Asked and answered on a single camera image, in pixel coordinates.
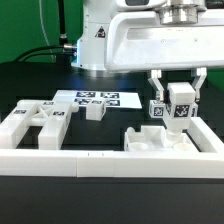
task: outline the black cable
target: black cable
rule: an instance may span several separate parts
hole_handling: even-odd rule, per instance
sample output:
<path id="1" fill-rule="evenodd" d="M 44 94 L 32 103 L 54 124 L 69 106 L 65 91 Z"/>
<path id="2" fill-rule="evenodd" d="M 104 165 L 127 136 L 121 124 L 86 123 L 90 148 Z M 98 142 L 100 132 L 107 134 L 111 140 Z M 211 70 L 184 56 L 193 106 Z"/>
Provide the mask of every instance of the black cable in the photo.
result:
<path id="1" fill-rule="evenodd" d="M 66 30 L 65 30 L 65 9 L 64 0 L 58 0 L 58 14 L 59 14 L 59 24 L 60 24 L 60 38 L 59 44 L 68 43 Z"/>
<path id="2" fill-rule="evenodd" d="M 45 56 L 45 55 L 65 55 L 65 56 L 73 56 L 73 52 L 70 53 L 63 53 L 63 52 L 57 52 L 57 53 L 38 53 L 38 54 L 31 54 L 25 57 L 22 61 L 25 62 L 27 59 L 36 57 L 36 56 Z"/>
<path id="3" fill-rule="evenodd" d="M 24 53 L 22 53 L 21 55 L 19 55 L 15 60 L 13 60 L 13 62 L 18 62 L 19 60 L 21 60 L 23 57 L 37 52 L 37 51 L 43 51 L 43 50 L 49 50 L 49 49 L 58 49 L 58 48 L 64 48 L 63 45 L 53 45 L 53 46 L 45 46 L 45 47 L 38 47 L 38 48 L 34 48 L 32 50 L 26 51 Z"/>

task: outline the black table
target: black table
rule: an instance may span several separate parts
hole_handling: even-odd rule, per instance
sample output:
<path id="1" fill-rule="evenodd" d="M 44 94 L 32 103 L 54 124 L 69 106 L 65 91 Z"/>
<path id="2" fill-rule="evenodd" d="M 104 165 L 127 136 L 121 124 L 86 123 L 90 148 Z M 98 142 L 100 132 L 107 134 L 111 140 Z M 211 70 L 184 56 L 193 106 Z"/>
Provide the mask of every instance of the black table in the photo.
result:
<path id="1" fill-rule="evenodd" d="M 108 108 L 102 122 L 86 121 L 85 108 L 72 115 L 63 149 L 123 150 L 124 132 L 161 125 L 149 118 L 154 91 L 146 73 L 93 78 L 84 71 L 44 63 L 0 65 L 3 120 L 21 99 L 51 100 L 57 90 L 137 92 L 143 109 Z M 162 83 L 190 81 L 189 72 L 166 72 Z M 223 140 L 223 93 L 207 81 L 199 115 Z M 37 148 L 30 128 L 20 148 Z M 1 223 L 183 223 L 224 222 L 224 180 L 0 177 Z"/>

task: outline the white robot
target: white robot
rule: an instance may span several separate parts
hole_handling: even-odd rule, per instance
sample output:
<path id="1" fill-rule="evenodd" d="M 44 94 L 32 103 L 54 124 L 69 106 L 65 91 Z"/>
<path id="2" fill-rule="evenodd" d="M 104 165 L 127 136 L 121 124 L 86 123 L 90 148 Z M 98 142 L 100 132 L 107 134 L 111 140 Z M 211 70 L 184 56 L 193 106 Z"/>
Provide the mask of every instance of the white robot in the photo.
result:
<path id="1" fill-rule="evenodd" d="M 6 169 L 0 163 L 0 173 L 31 175 L 34 171 L 32 175 L 47 176 L 224 178 L 224 144 L 199 117 L 194 117 L 207 68 L 224 65 L 223 36 L 223 10 L 206 10 L 204 0 L 84 0 L 84 33 L 78 41 L 77 60 L 72 65 L 105 74 L 148 72 L 149 82 L 156 91 L 149 113 L 152 117 L 163 118 L 166 129 L 142 126 L 141 132 L 135 132 L 128 128 L 124 152 L 26 150 L 25 154 L 16 150 L 12 154 L 11 149 L 4 150 L 6 143 L 6 146 L 0 145 L 3 148 L 0 161 L 7 158 L 8 163 Z M 169 83 L 169 97 L 165 101 L 159 78 L 162 71 L 177 69 L 190 69 L 194 82 L 192 85 Z M 46 108 L 43 103 L 38 107 L 41 116 L 45 116 L 40 119 L 42 126 L 48 124 L 48 117 L 52 122 L 55 116 L 60 116 L 57 102 L 56 106 Z M 37 104 L 40 102 L 29 102 L 29 106 L 22 102 L 18 107 L 35 108 Z M 69 120 L 72 111 L 77 111 L 77 105 L 63 106 L 67 108 Z M 29 121 L 36 124 L 36 117 Z M 57 118 L 57 121 L 64 137 L 66 117 Z M 7 135 L 6 127 L 3 122 L 0 139 Z M 188 131 L 204 153 L 196 149 L 183 130 Z M 49 135 L 47 131 L 43 134 L 44 137 Z M 60 139 L 55 146 L 59 149 L 63 137 L 60 132 L 55 136 Z"/>

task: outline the white cube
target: white cube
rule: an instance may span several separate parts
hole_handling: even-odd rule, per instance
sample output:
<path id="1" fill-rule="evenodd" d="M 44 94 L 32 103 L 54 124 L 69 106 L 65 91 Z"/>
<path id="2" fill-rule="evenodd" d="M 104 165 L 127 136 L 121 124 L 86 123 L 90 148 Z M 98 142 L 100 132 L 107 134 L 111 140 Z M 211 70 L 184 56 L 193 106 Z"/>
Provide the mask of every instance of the white cube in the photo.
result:
<path id="1" fill-rule="evenodd" d="M 93 98 L 86 106 L 86 119 L 101 121 L 106 112 L 106 99 Z"/>
<path id="2" fill-rule="evenodd" d="M 156 100 L 150 100 L 149 115 L 151 118 L 163 118 L 164 109 L 164 103 L 158 103 Z"/>

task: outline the metal bracket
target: metal bracket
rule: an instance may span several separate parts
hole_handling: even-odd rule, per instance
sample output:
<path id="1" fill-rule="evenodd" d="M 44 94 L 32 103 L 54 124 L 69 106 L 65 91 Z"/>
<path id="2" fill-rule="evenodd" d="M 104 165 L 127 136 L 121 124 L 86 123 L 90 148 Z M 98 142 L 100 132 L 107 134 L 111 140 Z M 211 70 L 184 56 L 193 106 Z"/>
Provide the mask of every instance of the metal bracket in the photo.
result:
<path id="1" fill-rule="evenodd" d="M 151 70 L 148 72 L 149 75 L 149 83 L 156 91 L 156 101 L 163 103 L 164 101 L 164 88 L 161 85 L 159 78 L 162 78 L 162 71 L 161 70 Z"/>
<path id="2" fill-rule="evenodd" d="M 191 70 L 191 76 L 195 77 L 192 87 L 196 91 L 195 102 L 200 102 L 200 88 L 203 85 L 206 76 L 207 76 L 207 68 L 196 68 Z"/>

